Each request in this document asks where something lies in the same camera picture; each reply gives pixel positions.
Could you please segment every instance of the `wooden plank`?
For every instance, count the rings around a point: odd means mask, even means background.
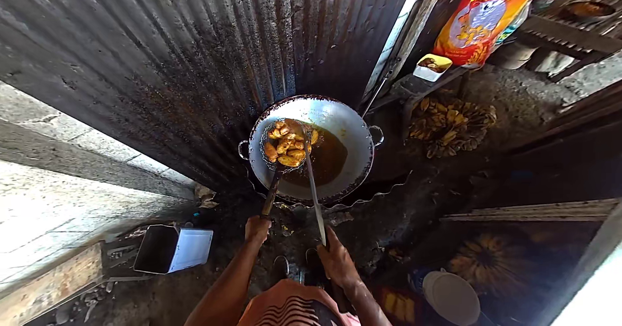
[[[523,205],[523,206],[509,206],[509,207],[492,207],[492,208],[480,208],[473,212],[490,211],[490,210],[503,210],[503,211],[523,211],[523,210],[541,210],[545,208],[557,208],[559,210],[571,210],[574,208],[603,208],[607,211],[613,210],[619,203],[617,198],[607,198],[604,200],[592,200],[592,201],[574,201],[574,202],[561,202],[561,203],[544,203],[541,205]]]
[[[447,215],[448,221],[603,221],[618,205],[617,198],[585,202],[484,208]]]
[[[594,32],[573,28],[559,22],[531,16],[520,27],[522,32],[540,32],[543,35],[565,40],[581,48],[613,54],[622,49],[622,40],[601,36]]]
[[[594,215],[594,216],[571,216],[571,217],[524,217],[517,215],[489,215],[489,216],[475,216],[475,217],[444,217],[441,221],[604,221],[607,219],[606,215]]]
[[[103,277],[97,243],[0,300],[0,325],[23,325]]]

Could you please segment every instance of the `metal pot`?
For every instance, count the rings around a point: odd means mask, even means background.
[[[374,161],[374,148],[380,145],[385,137],[378,126],[367,124],[356,111],[340,101],[319,95],[297,95],[279,101],[261,114],[248,140],[238,144],[240,157],[251,162],[255,176],[264,187],[268,188],[274,172],[268,167],[263,157],[261,145],[265,129],[277,120],[285,118],[313,123],[336,137],[348,150],[348,156],[341,173],[328,184],[318,186],[317,194],[320,203],[336,202],[348,195],[367,178]],[[377,129],[381,138],[374,143],[370,129]],[[242,153],[242,145],[248,143],[248,156]],[[308,205],[311,202],[311,191],[308,187],[294,185],[281,180],[277,196],[292,202]]]

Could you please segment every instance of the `concrete wall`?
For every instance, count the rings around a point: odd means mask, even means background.
[[[0,298],[106,235],[182,217],[193,186],[0,82]]]
[[[9,84],[0,82],[0,120],[193,188],[194,181]]]
[[[192,206],[183,198],[0,161],[0,296],[106,233]]]

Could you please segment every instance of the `corrugated metal sheet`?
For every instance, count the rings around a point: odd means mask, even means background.
[[[260,112],[355,107],[404,0],[0,0],[0,80],[219,189]]]

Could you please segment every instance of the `plastic bag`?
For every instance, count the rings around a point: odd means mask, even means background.
[[[522,10],[528,0],[462,0],[440,31],[434,54],[455,65],[478,68],[491,53],[500,32]]]

